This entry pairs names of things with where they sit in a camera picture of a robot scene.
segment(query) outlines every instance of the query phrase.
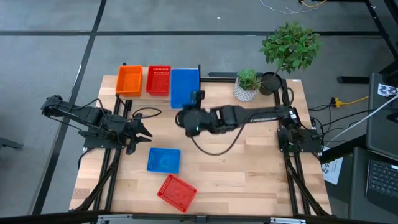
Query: white cable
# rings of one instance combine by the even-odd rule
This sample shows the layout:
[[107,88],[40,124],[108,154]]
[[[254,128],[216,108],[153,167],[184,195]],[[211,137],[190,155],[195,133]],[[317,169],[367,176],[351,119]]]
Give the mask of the white cable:
[[260,2],[261,2],[261,4],[262,4],[263,6],[269,8],[270,10],[272,10],[272,11],[274,11],[274,12],[280,12],[280,13],[283,13],[283,14],[285,14],[285,15],[299,14],[299,13],[310,12],[310,11],[312,11],[312,10],[319,9],[319,4],[318,4],[317,1],[315,1],[315,2],[316,2],[316,4],[317,4],[318,7],[312,8],[312,9],[307,10],[307,11],[301,11],[301,10],[303,9],[303,7],[304,7],[304,5],[302,5],[301,8],[300,8],[297,12],[294,12],[294,11],[290,10],[288,7],[286,7],[286,9],[289,10],[290,12],[284,12],[284,11],[280,11],[280,10],[275,10],[275,9],[273,9],[272,7],[267,6],[266,4],[264,4],[262,0],[260,0]]
[[377,110],[373,111],[371,114],[367,115],[364,119],[362,119],[361,121],[357,122],[356,124],[352,125],[351,127],[347,128],[346,130],[342,131],[341,133],[339,133],[338,135],[336,135],[333,139],[330,140],[330,142],[328,144],[326,144],[325,147],[327,147],[333,140],[335,140],[338,136],[341,136],[342,134],[344,134],[345,132],[347,132],[348,130],[350,130],[351,128],[359,125],[362,121],[370,118],[371,116],[373,116],[375,113],[377,113],[379,110],[381,110],[383,107],[385,107],[386,105],[388,105],[390,102],[394,101],[395,99],[398,98],[398,95],[396,95],[395,97],[393,97],[393,99],[387,101],[387,103],[384,103],[383,105],[381,105]]

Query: blue plastic basket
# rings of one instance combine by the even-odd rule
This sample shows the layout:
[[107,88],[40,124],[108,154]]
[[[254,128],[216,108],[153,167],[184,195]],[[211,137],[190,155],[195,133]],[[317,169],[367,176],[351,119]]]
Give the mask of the blue plastic basket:
[[178,174],[180,171],[180,155],[181,151],[178,149],[151,148],[147,171]]
[[198,69],[173,68],[170,87],[170,105],[180,109],[183,105],[192,104],[192,91],[200,89]]

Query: white pot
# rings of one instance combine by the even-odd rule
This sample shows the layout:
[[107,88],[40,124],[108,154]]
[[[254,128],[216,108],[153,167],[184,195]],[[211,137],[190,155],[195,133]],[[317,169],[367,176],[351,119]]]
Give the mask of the white pot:
[[238,100],[240,100],[242,102],[252,101],[254,99],[254,97],[256,96],[258,91],[259,91],[258,89],[257,90],[251,90],[251,91],[243,90],[239,86],[238,78],[236,78],[235,86],[234,86],[234,95],[235,95],[235,97]]

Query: potted plant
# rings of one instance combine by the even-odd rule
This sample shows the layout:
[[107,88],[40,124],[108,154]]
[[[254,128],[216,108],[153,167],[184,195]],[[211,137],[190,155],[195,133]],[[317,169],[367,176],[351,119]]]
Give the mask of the potted plant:
[[243,102],[251,101],[259,91],[261,82],[257,72],[253,69],[244,69],[238,73],[234,86],[235,97]]
[[266,62],[277,62],[275,72],[262,75],[260,92],[263,95],[270,95],[280,88],[282,79],[278,75],[279,71],[290,74],[311,65],[322,43],[318,39],[319,35],[294,22],[280,26],[274,35],[267,36],[267,39],[262,41],[263,47],[259,51],[266,56]]

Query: green plant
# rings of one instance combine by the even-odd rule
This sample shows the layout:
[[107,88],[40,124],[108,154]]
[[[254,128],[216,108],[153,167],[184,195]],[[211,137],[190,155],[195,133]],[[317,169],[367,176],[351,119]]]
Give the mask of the green plant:
[[262,41],[263,47],[259,51],[264,53],[267,63],[277,61],[275,75],[279,70],[290,74],[311,65],[322,44],[319,35],[311,29],[304,29],[298,22],[286,23]]
[[260,88],[261,80],[257,77],[254,69],[244,69],[238,73],[239,86],[243,90],[257,90]]

